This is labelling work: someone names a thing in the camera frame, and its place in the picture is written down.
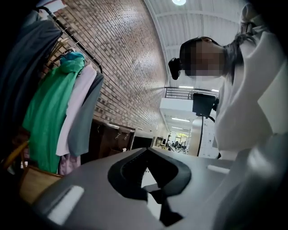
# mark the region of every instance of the ceiling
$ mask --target ceiling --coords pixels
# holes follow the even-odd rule
[[[189,129],[192,127],[192,122],[197,118],[196,114],[189,111],[179,111],[170,109],[161,109],[166,125],[170,131],[179,133],[189,133]],[[173,118],[190,120],[190,122],[173,120]]]
[[[239,28],[239,17],[245,5],[244,0],[186,0],[182,6],[174,4],[172,0],[144,1],[161,41],[169,85],[219,89],[222,78],[200,76],[192,79],[181,74],[178,80],[173,80],[168,61],[178,58],[181,44],[194,37],[208,36],[221,45],[232,42]]]

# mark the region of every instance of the wooden chair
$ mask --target wooden chair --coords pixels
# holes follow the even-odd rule
[[[28,204],[32,204],[50,185],[61,179],[61,175],[45,172],[36,167],[25,165],[23,150],[28,142],[16,148],[3,162],[2,169],[7,170],[13,161],[21,155],[24,173],[19,184],[19,195]]]
[[[20,181],[20,197],[29,204],[33,202],[52,184],[61,179],[61,175],[42,171],[27,166]]]

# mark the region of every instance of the pink garment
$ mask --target pink garment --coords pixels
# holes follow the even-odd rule
[[[81,165],[80,156],[75,157],[72,156],[71,154],[61,156],[58,174],[67,175],[80,165]]]
[[[67,142],[69,131],[96,75],[97,72],[93,69],[92,65],[87,65],[83,68],[81,74],[75,81],[66,110],[66,118],[58,138],[56,150],[56,155],[58,156],[63,156],[69,153]]]

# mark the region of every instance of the metal rack bar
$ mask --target metal rack bar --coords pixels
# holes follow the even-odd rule
[[[99,61],[82,45],[82,43],[72,34],[67,27],[65,27],[60,20],[55,16],[54,13],[52,13],[47,7],[41,6],[36,8],[36,10],[43,9],[45,10],[52,18],[53,20],[63,29],[63,31],[73,40],[75,41],[75,44],[99,67],[100,72],[102,71],[102,66]]]
[[[177,89],[186,89],[186,90],[189,90],[189,88],[179,88],[179,87],[169,87],[169,86],[166,86],[164,88],[177,88]],[[191,90],[201,90],[201,91],[208,91],[208,92],[213,92],[212,90],[210,89],[204,89],[204,88],[192,88]]]

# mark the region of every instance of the wall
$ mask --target wall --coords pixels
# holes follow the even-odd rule
[[[161,122],[158,123],[157,131],[155,132],[154,135],[157,136],[157,137],[162,137],[164,139],[167,139],[169,131],[166,128],[166,125],[164,123],[164,120],[163,120],[162,116],[161,116],[161,118],[159,120]]]
[[[210,116],[215,119],[216,112],[212,110]],[[215,123],[210,119],[204,118],[202,141],[201,141],[201,147],[199,151],[199,157],[213,158],[213,159],[216,159],[218,157],[218,154],[219,154],[218,148],[213,147],[214,136],[215,136],[214,128],[215,128]]]
[[[175,143],[175,138],[176,138],[176,133],[173,133],[171,132],[171,137],[169,138],[170,139],[170,142],[174,142]]]
[[[177,98],[162,98],[160,108],[178,111],[193,112],[193,101]]]
[[[164,133],[159,106],[167,74],[159,37],[145,3],[142,0],[64,0],[64,3],[67,7],[55,15],[103,68],[105,80],[95,117],[152,130],[155,134]],[[70,41],[65,48],[73,45]]]

